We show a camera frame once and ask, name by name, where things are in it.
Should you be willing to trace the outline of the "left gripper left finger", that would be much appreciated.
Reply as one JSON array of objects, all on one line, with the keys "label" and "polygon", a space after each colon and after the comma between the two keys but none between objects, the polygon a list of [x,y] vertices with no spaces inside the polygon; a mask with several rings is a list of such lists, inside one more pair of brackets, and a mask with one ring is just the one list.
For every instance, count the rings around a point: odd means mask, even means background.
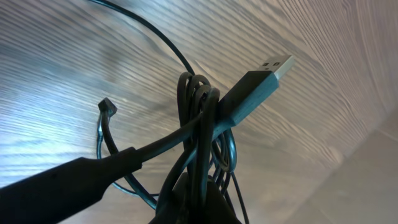
[{"label": "left gripper left finger", "polygon": [[187,224],[188,208],[186,207],[186,193],[188,189],[188,174],[183,173],[178,179],[170,198],[160,209],[160,212],[149,224]]}]

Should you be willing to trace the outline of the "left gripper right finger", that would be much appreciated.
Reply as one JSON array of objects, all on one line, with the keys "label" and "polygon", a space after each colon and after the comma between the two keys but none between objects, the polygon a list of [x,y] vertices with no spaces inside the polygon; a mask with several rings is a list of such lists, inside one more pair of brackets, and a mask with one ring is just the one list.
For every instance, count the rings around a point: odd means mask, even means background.
[{"label": "left gripper right finger", "polygon": [[201,215],[201,223],[241,224],[212,180],[207,182],[206,204]]}]

